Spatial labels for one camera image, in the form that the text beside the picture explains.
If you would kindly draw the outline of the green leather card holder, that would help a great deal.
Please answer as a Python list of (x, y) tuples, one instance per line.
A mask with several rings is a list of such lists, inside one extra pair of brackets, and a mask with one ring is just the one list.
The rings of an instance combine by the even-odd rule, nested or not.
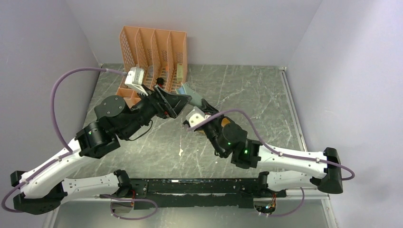
[(192, 97), (190, 101), (190, 105), (196, 106), (200, 108), (202, 106), (202, 99), (203, 97), (199, 95), (195, 90), (193, 90), (188, 83), (181, 83), (181, 86), (179, 88), (175, 89), (177, 94), (180, 95), (189, 95)]

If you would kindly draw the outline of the yellow oval tray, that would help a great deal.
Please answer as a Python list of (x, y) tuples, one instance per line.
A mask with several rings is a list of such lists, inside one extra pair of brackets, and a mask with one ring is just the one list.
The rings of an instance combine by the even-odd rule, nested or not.
[(226, 116), (219, 116), (208, 123), (204, 124), (201, 127), (198, 127), (195, 132), (208, 134), (211, 133), (212, 135), (216, 135), (219, 131), (227, 124), (231, 123), (232, 120)]

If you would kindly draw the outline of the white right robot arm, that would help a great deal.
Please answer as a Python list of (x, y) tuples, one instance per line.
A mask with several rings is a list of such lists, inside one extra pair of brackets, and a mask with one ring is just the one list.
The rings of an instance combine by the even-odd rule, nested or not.
[(298, 187), (316, 187), (329, 194), (343, 193), (341, 162), (335, 148), (302, 152), (265, 146), (259, 140), (249, 139), (247, 131), (223, 114), (197, 129), (206, 134), (216, 156), (230, 157), (236, 167), (285, 169), (284, 172), (269, 172), (257, 183), (257, 192), (263, 197)]

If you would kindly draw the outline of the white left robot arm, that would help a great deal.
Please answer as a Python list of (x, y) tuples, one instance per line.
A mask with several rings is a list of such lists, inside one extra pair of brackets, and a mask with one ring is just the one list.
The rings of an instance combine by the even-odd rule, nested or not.
[(12, 173), (12, 186), (20, 190), (13, 198), (14, 209), (40, 215), (79, 198), (106, 194), (120, 198), (128, 196), (132, 185), (124, 170), (94, 178), (68, 177), (118, 149), (121, 140), (130, 140), (154, 117), (176, 118), (192, 99), (190, 95), (168, 93), (159, 86), (147, 89), (146, 93), (132, 107), (121, 96), (105, 98), (94, 109), (96, 120), (79, 131), (65, 149), (31, 171)]

